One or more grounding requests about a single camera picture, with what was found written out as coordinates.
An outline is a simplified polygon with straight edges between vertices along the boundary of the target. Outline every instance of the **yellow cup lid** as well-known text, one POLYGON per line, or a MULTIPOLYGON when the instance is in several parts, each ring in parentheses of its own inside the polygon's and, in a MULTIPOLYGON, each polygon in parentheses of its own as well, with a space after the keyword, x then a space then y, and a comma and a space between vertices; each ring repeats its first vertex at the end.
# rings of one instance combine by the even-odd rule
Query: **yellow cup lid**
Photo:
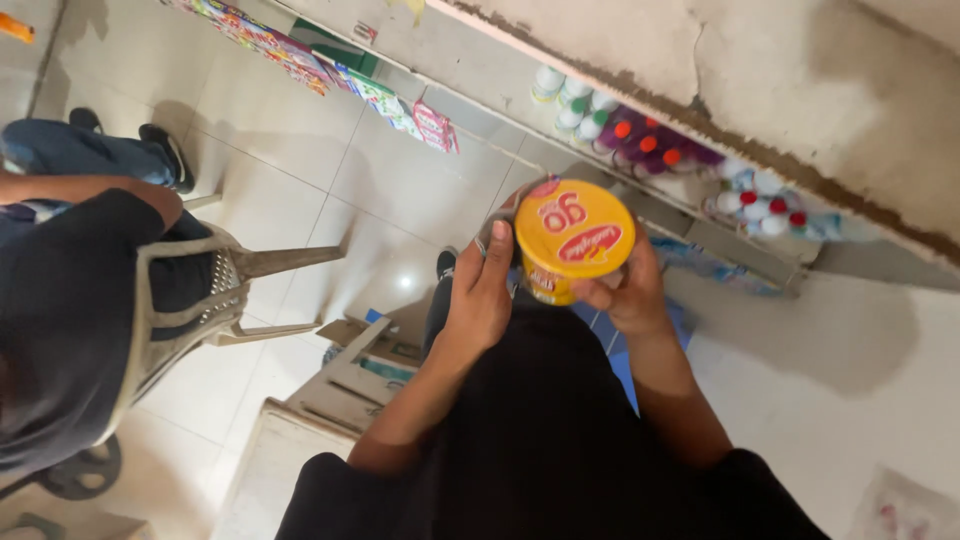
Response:
POLYGON ((634 217, 606 189, 580 180, 537 186, 514 223, 520 249, 536 265, 568 278, 616 270, 636 240, 634 217))

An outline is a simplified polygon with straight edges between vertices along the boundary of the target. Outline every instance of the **instant noodle cup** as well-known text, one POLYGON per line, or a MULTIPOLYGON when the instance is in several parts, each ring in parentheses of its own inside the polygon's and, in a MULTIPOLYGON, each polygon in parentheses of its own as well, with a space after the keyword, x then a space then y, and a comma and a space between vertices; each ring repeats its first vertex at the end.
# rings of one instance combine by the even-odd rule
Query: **instant noodle cup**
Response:
POLYGON ((514 223, 525 285, 541 302, 577 301, 571 279, 619 272, 636 240, 634 217, 606 189, 580 180, 534 188, 520 203, 514 223))

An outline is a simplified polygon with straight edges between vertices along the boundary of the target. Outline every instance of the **plastic chair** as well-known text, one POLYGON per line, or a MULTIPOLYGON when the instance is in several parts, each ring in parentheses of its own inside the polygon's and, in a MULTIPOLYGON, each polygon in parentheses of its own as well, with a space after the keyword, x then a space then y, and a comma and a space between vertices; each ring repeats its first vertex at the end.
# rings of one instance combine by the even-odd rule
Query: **plastic chair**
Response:
MULTIPOLYGON (((213 196, 203 203, 215 202, 213 196)), ((198 204, 189 205, 197 208, 198 204)), ((247 305, 251 282, 287 270, 336 260, 344 256, 339 246, 303 248, 267 252, 244 249, 226 231, 209 223, 204 225, 213 236, 186 242, 158 242, 138 250, 133 332, 127 371, 120 395, 110 415, 107 430, 98 445, 106 441, 120 424, 123 415, 142 399, 156 383, 187 353, 203 343, 214 346, 248 343, 311 331, 320 323, 243 329, 240 317, 247 305), (154 311, 149 267, 155 258, 173 258, 214 253, 213 286, 210 295, 194 306, 176 313, 154 311), (179 337, 151 341, 154 328, 176 328, 199 318, 196 328, 179 337)))

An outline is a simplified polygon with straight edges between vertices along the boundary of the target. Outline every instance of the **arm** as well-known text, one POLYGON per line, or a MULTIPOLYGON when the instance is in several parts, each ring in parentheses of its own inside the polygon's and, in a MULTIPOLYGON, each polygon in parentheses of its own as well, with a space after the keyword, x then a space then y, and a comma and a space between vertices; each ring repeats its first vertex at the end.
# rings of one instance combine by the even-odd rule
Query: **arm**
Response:
POLYGON ((350 466, 395 476, 417 462, 420 443, 450 412, 474 362, 507 330, 506 281, 513 253, 510 225, 497 221, 486 259, 472 242, 457 258, 444 329, 417 374, 354 445, 350 466))
POLYGON ((708 469, 733 448, 704 397, 666 313, 663 282, 653 246, 637 227, 627 276, 616 288, 579 280, 574 292, 605 310, 627 337, 630 371, 640 412, 683 463, 708 469))
POLYGON ((133 194, 153 207, 170 229, 183 214, 183 201, 173 190, 123 176, 15 176, 0 175, 0 205, 30 199, 82 203, 112 188, 133 194))

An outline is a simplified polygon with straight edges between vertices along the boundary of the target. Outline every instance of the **black shirt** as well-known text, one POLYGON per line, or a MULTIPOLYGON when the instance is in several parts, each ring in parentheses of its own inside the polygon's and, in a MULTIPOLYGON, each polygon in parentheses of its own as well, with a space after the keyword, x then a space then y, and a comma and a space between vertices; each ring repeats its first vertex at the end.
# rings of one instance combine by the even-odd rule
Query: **black shirt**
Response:
MULTIPOLYGON (((12 376, 0 386, 12 387, 0 473, 52 465, 103 434, 130 354, 137 248, 204 236, 186 212, 164 233, 153 207, 111 189, 0 246, 0 358, 12 376)), ((150 272, 157 311, 209 294, 209 255, 158 260, 150 272)))
POLYGON ((317 455, 276 538, 826 536, 755 454, 677 462, 572 312, 515 308, 417 470, 382 479, 317 455))

